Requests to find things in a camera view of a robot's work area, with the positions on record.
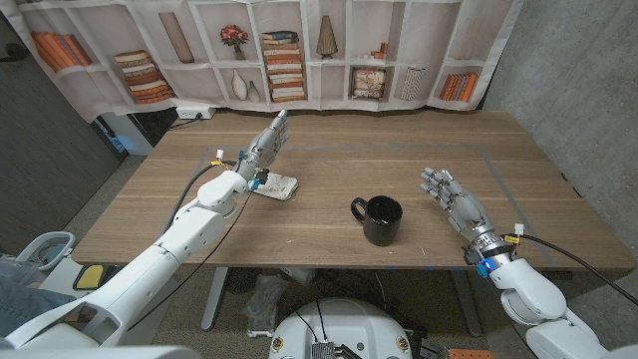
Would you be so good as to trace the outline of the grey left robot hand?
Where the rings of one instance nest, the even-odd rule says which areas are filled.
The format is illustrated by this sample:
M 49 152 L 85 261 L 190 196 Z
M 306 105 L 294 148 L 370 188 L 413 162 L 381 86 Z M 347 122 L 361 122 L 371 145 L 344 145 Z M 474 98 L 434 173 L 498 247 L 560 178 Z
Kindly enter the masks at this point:
M 272 123 L 253 138 L 243 158 L 235 165 L 233 170 L 245 180 L 252 180 L 258 170 L 267 169 L 275 161 L 287 141 L 286 117 L 287 111 L 281 110 Z

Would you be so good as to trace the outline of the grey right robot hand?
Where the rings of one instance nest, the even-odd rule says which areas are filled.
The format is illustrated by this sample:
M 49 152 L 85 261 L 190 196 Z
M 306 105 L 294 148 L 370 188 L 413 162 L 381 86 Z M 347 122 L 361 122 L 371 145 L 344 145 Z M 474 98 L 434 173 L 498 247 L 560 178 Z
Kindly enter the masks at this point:
M 462 235 L 470 248 L 481 257 L 491 257 L 514 250 L 512 244 L 494 232 L 482 203 L 447 170 L 425 168 L 420 189 L 428 193 L 444 210 L 453 229 Z

